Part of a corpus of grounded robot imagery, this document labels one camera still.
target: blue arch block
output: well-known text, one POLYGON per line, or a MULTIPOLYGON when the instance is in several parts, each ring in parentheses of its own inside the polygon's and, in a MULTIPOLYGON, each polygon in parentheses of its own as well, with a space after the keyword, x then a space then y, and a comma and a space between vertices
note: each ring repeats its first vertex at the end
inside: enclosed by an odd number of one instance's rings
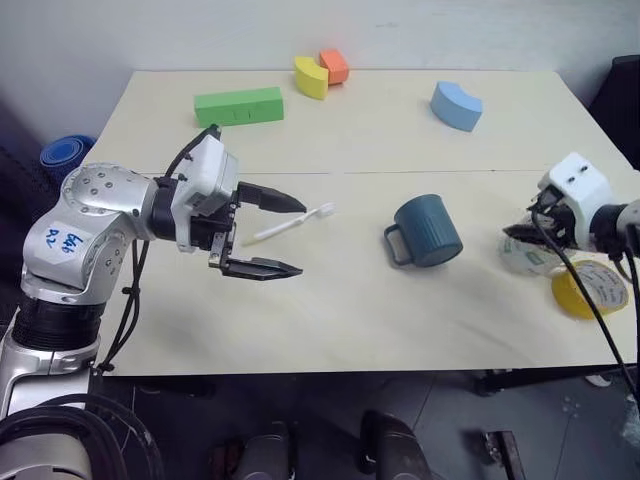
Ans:
POLYGON ((466 94, 457 83, 438 82, 431 110, 447 125, 470 132, 482 115, 482 100, 466 94))

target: handwritten label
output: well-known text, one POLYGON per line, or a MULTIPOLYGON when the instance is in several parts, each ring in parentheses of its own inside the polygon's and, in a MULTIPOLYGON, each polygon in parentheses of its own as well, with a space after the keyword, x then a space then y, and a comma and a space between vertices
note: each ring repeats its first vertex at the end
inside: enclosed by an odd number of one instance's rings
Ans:
POLYGON ((93 239, 90 233, 62 222, 53 222, 43 233, 36 255, 52 264, 75 258, 93 239))

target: yellow foam block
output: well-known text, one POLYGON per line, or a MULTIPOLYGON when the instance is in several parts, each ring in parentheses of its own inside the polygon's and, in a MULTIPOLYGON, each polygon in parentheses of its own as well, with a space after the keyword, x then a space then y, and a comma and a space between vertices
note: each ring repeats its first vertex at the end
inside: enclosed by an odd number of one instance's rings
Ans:
POLYGON ((302 93, 324 100, 329 91, 329 70, 321 67, 312 57, 295 57, 296 85, 302 93))

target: table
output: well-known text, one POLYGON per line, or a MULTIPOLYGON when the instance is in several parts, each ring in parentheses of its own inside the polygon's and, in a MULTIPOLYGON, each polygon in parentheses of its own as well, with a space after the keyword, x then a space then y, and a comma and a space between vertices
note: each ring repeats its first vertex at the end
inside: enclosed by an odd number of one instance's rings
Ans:
MULTIPOLYGON (((236 257, 304 268, 266 283, 223 278, 206 252, 151 245, 142 314, 116 359, 117 375, 440 370, 609 364, 595 322, 565 316, 545 278, 507 272, 496 255, 502 227, 519 220, 543 172, 578 151, 621 201, 640 178, 552 72, 354 71, 325 101, 299 94, 291 72, 136 72, 89 162, 159 174, 198 132, 194 94, 280 86, 281 122, 227 127, 243 180, 272 186, 332 217, 243 247, 288 219, 244 206, 236 257), (428 108, 438 80, 479 96, 474 132, 442 124, 428 108), (464 243, 450 263, 393 268, 382 231, 395 210, 440 194, 464 243)), ((104 354, 124 305, 123 269, 103 317, 104 354)), ((607 317, 635 361, 631 306, 607 317)))

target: rectangular green block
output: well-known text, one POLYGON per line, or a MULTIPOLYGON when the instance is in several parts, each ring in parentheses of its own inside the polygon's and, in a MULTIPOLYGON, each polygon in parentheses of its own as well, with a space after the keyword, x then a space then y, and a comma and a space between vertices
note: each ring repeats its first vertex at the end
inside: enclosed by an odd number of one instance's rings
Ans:
POLYGON ((280 87, 238 90, 196 95, 194 107, 198 125, 245 125, 284 118, 280 87))

